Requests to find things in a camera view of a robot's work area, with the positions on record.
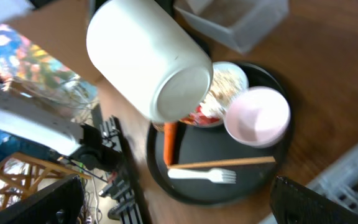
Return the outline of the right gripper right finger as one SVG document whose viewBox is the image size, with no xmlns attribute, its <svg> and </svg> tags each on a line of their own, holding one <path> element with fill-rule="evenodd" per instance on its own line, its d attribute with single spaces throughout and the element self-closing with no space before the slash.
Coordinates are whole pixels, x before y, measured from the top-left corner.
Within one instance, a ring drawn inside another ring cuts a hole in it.
<svg viewBox="0 0 358 224">
<path fill-rule="evenodd" d="M 358 214 L 287 177 L 274 179 L 270 208 L 278 224 L 358 224 Z"/>
</svg>

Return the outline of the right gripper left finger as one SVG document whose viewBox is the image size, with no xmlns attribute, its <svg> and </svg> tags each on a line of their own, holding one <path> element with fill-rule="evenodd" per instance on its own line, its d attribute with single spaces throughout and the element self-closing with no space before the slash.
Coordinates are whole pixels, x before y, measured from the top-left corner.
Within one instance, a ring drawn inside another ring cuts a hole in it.
<svg viewBox="0 0 358 224">
<path fill-rule="evenodd" d="M 80 176 L 70 174 L 0 211 L 0 224 L 75 224 L 84 199 Z"/>
</svg>

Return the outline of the pink bowl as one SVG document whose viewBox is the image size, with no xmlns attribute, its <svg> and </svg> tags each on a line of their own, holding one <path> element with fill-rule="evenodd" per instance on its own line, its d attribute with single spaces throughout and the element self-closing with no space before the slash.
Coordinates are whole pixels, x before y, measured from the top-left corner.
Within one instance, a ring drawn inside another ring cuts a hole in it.
<svg viewBox="0 0 358 224">
<path fill-rule="evenodd" d="M 290 118 L 290 105 L 279 91 L 255 86 L 241 93 L 230 104 L 224 117 L 224 127 L 237 142 L 265 148 L 284 137 Z"/>
</svg>

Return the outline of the red snack wrapper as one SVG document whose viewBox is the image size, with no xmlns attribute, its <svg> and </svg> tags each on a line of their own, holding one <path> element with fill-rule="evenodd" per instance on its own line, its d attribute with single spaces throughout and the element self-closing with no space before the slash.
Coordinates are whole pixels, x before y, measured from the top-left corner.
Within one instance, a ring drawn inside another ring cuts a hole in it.
<svg viewBox="0 0 358 224">
<path fill-rule="evenodd" d="M 181 119 L 180 122 L 199 128 L 212 128 L 223 124 L 223 119 L 204 115 L 201 112 L 201 106 L 198 106 L 194 112 Z"/>
</svg>

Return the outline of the grey plate with food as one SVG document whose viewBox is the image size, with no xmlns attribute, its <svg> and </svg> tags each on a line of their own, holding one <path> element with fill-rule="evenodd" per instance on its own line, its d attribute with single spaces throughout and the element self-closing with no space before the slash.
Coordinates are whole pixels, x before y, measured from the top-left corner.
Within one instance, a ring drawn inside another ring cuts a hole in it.
<svg viewBox="0 0 358 224">
<path fill-rule="evenodd" d="M 249 88 L 246 73 L 232 62 L 213 63 L 213 82 L 204 100 L 199 104 L 208 117 L 224 119 L 230 104 Z"/>
</svg>

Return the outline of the white cup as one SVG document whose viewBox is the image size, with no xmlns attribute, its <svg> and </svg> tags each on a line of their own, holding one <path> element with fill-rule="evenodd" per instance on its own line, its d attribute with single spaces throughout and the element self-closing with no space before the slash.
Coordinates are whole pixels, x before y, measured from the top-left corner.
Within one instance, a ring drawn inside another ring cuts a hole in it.
<svg viewBox="0 0 358 224">
<path fill-rule="evenodd" d="M 212 83 L 211 59 L 155 1 L 106 1 L 90 20 L 86 48 L 100 73 L 153 122 L 184 118 Z"/>
</svg>

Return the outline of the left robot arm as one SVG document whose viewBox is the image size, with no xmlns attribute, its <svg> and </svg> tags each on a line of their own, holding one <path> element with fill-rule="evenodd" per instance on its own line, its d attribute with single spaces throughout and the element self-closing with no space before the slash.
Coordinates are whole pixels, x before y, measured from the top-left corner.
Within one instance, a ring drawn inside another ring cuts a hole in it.
<svg viewBox="0 0 358 224">
<path fill-rule="evenodd" d="M 65 120 L 2 90 L 0 131 L 53 149 L 89 170 L 111 172 L 122 164 L 122 154 L 103 144 L 97 128 Z"/>
</svg>

